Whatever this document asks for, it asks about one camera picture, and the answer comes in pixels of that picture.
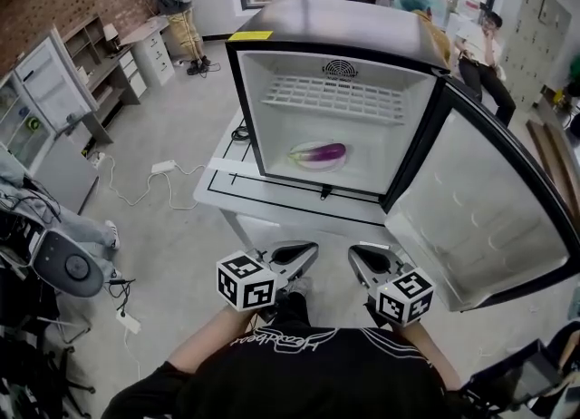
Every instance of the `purple eggplant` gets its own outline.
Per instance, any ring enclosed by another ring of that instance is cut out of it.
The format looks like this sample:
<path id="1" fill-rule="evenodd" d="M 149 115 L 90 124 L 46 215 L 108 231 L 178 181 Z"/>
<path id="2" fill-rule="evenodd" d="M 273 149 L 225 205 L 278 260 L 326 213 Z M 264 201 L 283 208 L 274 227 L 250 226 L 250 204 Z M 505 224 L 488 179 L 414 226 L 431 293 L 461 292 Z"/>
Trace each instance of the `purple eggplant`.
<path id="1" fill-rule="evenodd" d="M 288 158 L 294 161 L 333 161 L 346 155 L 346 147 L 342 143 L 330 143 L 315 148 L 290 151 Z"/>

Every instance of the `black and white marker cube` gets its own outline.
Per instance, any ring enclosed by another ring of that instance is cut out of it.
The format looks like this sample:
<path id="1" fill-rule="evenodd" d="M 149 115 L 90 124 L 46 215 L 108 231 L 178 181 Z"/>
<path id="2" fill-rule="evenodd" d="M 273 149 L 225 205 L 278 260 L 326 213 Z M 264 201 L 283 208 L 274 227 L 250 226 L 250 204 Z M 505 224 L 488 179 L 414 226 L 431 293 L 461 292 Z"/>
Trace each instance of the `black and white marker cube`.
<path id="1" fill-rule="evenodd" d="M 237 311 L 274 305 L 277 274 L 243 251 L 217 263 L 217 292 Z"/>
<path id="2" fill-rule="evenodd" d="M 408 326 L 429 311 L 435 284 L 420 268 L 378 286 L 376 310 L 399 326 Z"/>

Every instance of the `fridge fan vent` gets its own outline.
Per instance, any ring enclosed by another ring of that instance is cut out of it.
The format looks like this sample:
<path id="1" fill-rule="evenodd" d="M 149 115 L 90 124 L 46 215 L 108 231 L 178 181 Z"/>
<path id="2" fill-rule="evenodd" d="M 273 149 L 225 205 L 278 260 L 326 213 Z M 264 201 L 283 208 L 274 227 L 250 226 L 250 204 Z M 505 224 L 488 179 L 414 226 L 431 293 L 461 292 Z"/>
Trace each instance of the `fridge fan vent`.
<path id="1" fill-rule="evenodd" d="M 328 79 L 347 82 L 358 74 L 354 66 L 345 60 L 332 60 L 323 68 L 323 71 Z"/>

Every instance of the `fridge door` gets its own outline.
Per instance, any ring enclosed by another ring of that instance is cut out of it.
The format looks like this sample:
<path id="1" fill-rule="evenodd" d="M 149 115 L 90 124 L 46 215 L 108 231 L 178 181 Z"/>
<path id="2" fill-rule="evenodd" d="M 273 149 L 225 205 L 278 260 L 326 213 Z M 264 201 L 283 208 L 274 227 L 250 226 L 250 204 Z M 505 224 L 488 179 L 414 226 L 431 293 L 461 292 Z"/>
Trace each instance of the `fridge door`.
<path id="1" fill-rule="evenodd" d="M 91 111 L 74 81 L 78 76 L 69 73 L 50 35 L 18 64 L 16 74 L 57 133 Z"/>
<path id="2" fill-rule="evenodd" d="M 0 146 L 34 176 L 53 145 L 54 130 L 15 74 L 0 82 Z"/>
<path id="3" fill-rule="evenodd" d="M 551 180 L 492 113 L 447 81 L 391 188 L 392 206 L 383 203 L 386 228 L 452 311 L 576 274 L 580 239 Z"/>

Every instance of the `blue cap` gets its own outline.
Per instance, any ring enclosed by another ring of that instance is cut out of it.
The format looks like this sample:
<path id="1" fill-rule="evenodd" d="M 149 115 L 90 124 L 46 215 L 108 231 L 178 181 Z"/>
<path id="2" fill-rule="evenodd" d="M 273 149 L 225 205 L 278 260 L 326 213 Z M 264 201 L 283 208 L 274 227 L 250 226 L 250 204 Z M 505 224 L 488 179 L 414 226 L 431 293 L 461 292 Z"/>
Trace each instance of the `blue cap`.
<path id="1" fill-rule="evenodd" d="M 426 12 L 431 5 L 433 0 L 395 0 L 394 7 L 402 9 L 404 11 L 415 11 L 419 10 Z"/>

